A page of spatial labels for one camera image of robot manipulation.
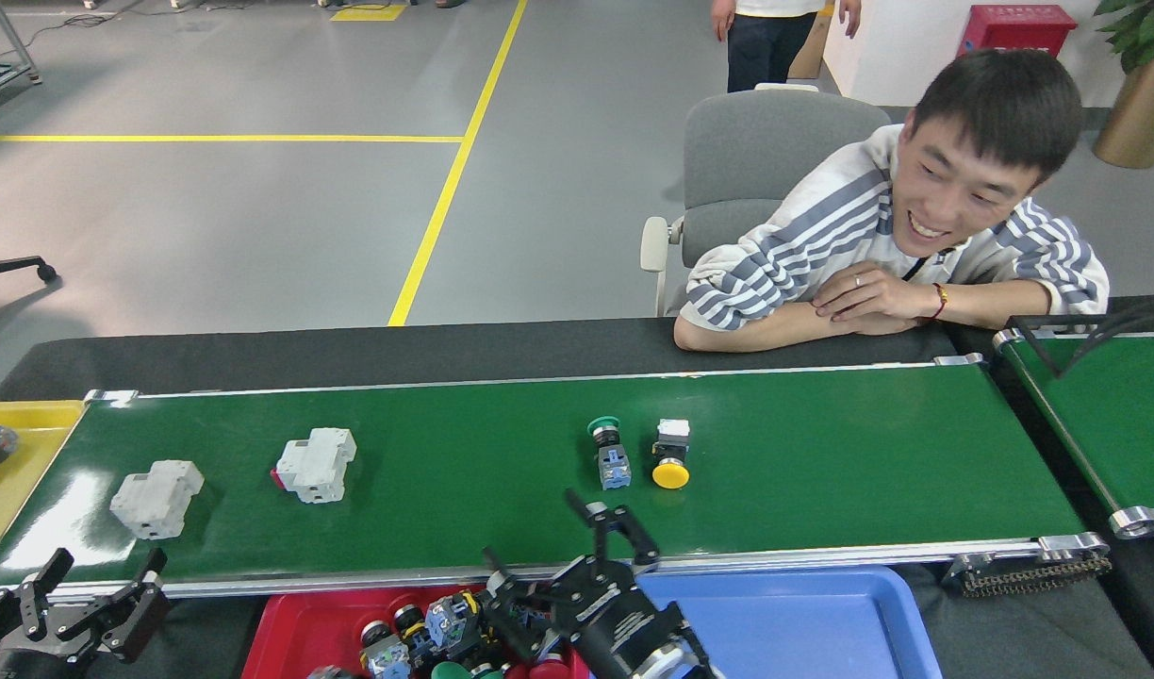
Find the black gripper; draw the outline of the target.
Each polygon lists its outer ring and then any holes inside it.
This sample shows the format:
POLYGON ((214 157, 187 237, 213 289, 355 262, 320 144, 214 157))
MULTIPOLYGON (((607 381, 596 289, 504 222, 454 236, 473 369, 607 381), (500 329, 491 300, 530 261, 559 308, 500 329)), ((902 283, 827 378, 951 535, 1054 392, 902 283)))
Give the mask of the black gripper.
POLYGON ((152 549, 138 574, 110 596, 74 613, 48 613, 48 594, 68 575, 74 558, 57 549, 40 570, 16 589, 0 588, 0 678, 83 678, 93 655, 138 661, 172 603, 162 592, 167 555, 152 549), (58 636, 68 627, 67 640, 58 636))
POLYGON ((607 560, 608 534, 634 547, 634 567, 658 567, 655 540, 625 505, 585 503, 574 490, 568 503, 593 534, 593 557, 576 558, 550 577, 522 581, 490 549, 492 574, 484 615, 520 661, 544 661, 567 640, 595 678, 700 676, 700 640, 675 602, 655 607, 636 583, 634 568, 607 560))

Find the seated person's right hand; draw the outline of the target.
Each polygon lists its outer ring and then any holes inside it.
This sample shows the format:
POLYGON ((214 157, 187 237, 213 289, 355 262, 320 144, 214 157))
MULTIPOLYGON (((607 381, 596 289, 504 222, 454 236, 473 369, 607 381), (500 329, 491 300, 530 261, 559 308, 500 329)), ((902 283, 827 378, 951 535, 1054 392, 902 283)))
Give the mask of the seated person's right hand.
POLYGON ((926 322, 921 319, 891 318, 883 314, 865 314, 860 318, 834 319, 833 326, 840 334, 852 334, 861 336, 884 336, 901 334, 912 328, 917 328, 926 322))

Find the seated person's left hand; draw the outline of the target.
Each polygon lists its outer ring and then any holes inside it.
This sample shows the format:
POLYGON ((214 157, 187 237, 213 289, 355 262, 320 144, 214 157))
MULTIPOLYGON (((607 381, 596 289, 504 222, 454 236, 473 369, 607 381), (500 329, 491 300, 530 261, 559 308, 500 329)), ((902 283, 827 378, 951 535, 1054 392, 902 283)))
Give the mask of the seated person's left hand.
POLYGON ((865 314, 929 319, 941 312, 943 303, 935 285, 905 282, 865 261, 832 274, 814 296, 814 307, 832 321, 865 314))

